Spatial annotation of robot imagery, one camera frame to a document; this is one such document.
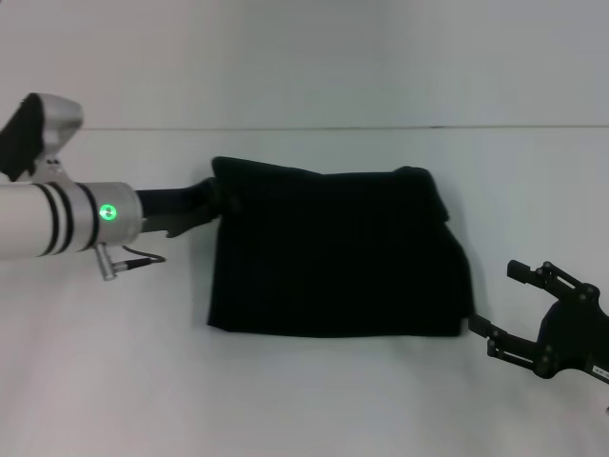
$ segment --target white wall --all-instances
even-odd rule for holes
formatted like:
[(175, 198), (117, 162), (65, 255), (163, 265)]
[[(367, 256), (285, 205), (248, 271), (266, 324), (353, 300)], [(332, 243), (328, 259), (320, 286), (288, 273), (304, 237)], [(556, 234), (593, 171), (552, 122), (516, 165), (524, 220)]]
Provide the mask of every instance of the white wall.
[[(280, 129), (609, 124), (607, 12), (592, 0), (6, 0), (0, 117), (32, 90), (79, 100), (88, 130), (62, 152), (71, 174), (138, 189), (209, 176), (215, 155), (426, 167), (481, 312), (535, 338), (551, 297), (508, 280), (510, 259), (609, 290), (609, 129)], [(135, 246), (169, 262), (112, 283), (92, 253), (0, 264), (0, 456), (606, 455), (608, 386), (579, 372), (542, 381), (488, 359), (476, 335), (207, 328), (215, 229), (143, 235)]]

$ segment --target black cable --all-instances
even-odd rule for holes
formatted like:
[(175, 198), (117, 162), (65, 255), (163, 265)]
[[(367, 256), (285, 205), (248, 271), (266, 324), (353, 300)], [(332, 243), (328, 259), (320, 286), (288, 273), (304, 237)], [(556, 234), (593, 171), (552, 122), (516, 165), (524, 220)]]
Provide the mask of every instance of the black cable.
[(131, 254), (141, 255), (142, 257), (147, 257), (151, 264), (162, 264), (163, 262), (167, 261), (167, 259), (161, 255), (150, 254), (148, 252), (142, 252), (141, 250), (135, 250), (132, 248), (128, 248), (127, 246), (123, 246), (123, 249), (126, 250), (127, 252), (130, 252)]

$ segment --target dark fabric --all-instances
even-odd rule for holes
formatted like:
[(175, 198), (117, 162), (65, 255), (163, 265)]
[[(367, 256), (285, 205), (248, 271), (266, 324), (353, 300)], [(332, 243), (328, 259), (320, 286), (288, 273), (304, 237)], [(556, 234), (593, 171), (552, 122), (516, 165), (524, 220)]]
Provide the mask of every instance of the dark fabric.
[(469, 266), (428, 171), (322, 175), (225, 157), (208, 324), (291, 336), (456, 336)]

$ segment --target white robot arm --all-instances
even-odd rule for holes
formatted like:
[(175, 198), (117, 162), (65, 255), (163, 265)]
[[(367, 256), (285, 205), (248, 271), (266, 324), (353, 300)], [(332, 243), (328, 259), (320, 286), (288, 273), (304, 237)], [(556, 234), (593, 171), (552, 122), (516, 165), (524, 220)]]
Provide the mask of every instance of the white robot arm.
[(217, 217), (214, 178), (188, 189), (136, 191), (125, 183), (72, 181), (57, 154), (82, 126), (75, 102), (31, 93), (0, 132), (0, 259), (93, 248), (105, 280), (151, 259), (112, 263), (106, 246), (128, 245), (142, 231), (168, 237)]

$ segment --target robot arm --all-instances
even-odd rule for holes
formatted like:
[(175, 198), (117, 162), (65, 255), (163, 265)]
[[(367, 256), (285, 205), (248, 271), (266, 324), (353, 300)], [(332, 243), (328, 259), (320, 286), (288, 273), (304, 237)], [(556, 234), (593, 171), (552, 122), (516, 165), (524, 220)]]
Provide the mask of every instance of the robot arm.
[(487, 354), (550, 379), (564, 369), (578, 369), (609, 384), (609, 317), (600, 309), (600, 291), (550, 262), (532, 271), (515, 260), (507, 275), (541, 288), (559, 300), (541, 321), (537, 342), (523, 340), (474, 315), (469, 329), (487, 340)]
[(214, 178), (187, 189), (139, 191), (72, 181), (57, 155), (82, 124), (77, 103), (32, 93), (0, 132), (0, 172), (19, 182), (0, 186), (0, 259), (93, 248), (110, 280), (146, 263), (113, 264), (107, 246), (128, 245), (147, 231), (177, 236), (218, 216)]

